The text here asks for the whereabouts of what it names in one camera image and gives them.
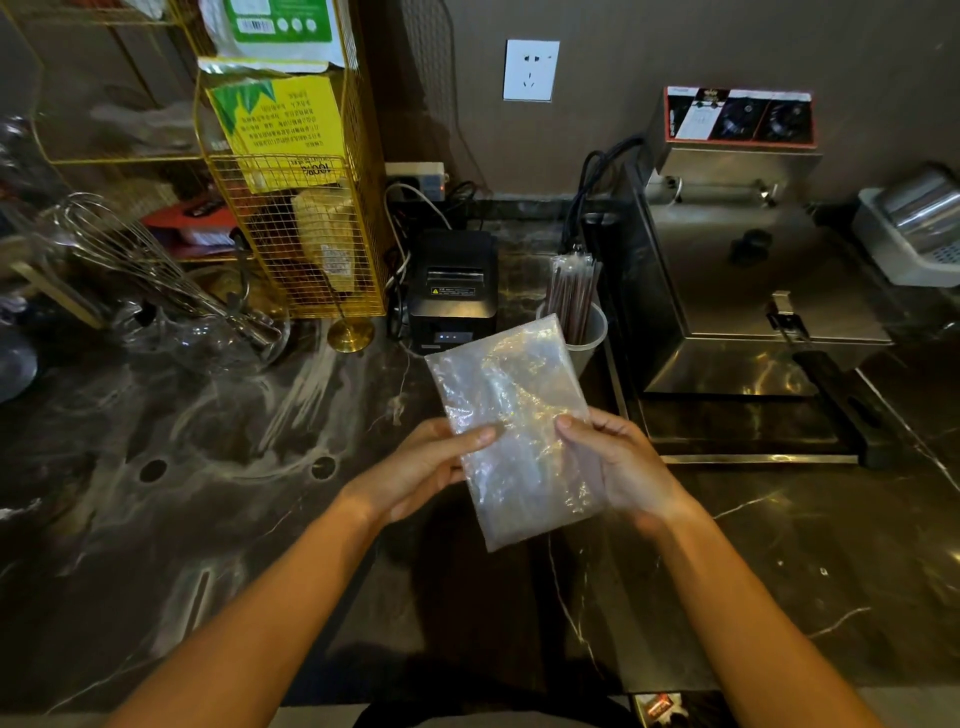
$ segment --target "receipt printer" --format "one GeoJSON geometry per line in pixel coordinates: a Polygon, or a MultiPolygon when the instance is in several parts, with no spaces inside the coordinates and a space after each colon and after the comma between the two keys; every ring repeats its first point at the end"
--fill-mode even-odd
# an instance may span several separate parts
{"type": "Polygon", "coordinates": [[[412,255],[407,311],[415,352],[441,352],[496,332],[496,238],[426,231],[412,255]]]}

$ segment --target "person's left hand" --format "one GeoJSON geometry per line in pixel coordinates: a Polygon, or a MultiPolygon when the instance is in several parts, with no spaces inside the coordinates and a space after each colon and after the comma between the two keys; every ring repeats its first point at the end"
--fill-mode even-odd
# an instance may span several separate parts
{"type": "Polygon", "coordinates": [[[446,418],[424,420],[392,455],[351,480],[344,493],[363,499],[377,521],[399,521],[450,483],[463,480],[460,456],[495,439],[493,427],[454,436],[446,418]]]}

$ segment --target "bubble wrap bag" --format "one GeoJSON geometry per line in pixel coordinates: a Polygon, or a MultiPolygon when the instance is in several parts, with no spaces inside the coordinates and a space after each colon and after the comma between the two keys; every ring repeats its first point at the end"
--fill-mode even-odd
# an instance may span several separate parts
{"type": "Polygon", "coordinates": [[[456,434],[500,437],[462,458],[489,551],[588,518],[605,505],[600,461],[557,434],[588,417],[556,315],[426,357],[456,434]]]}

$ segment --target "white wall socket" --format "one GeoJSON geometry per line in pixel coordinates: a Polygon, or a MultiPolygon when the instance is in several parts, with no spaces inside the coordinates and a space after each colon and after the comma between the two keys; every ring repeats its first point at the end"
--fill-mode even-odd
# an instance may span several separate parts
{"type": "Polygon", "coordinates": [[[558,55],[558,40],[508,40],[503,71],[504,100],[550,101],[558,55]]]}

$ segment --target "black marble counter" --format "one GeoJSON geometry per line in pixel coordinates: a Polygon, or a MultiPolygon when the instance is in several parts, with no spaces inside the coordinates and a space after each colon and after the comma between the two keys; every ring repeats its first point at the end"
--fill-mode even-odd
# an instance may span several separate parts
{"type": "MultiPolygon", "coordinates": [[[[549,245],[530,235],[503,250],[503,326],[539,295],[549,245]]],[[[421,360],[382,335],[336,355],[324,326],[243,381],[64,343],[0,406],[0,710],[118,704],[344,483],[442,414],[421,360]]],[[[957,352],[938,326],[866,365],[912,431],[892,471],[675,469],[858,686],[960,682],[957,352]]],[[[605,366],[585,391],[612,409],[605,366]]],[[[656,553],[616,515],[488,554],[455,486],[375,542],[287,702],[712,687],[656,553]]]]}

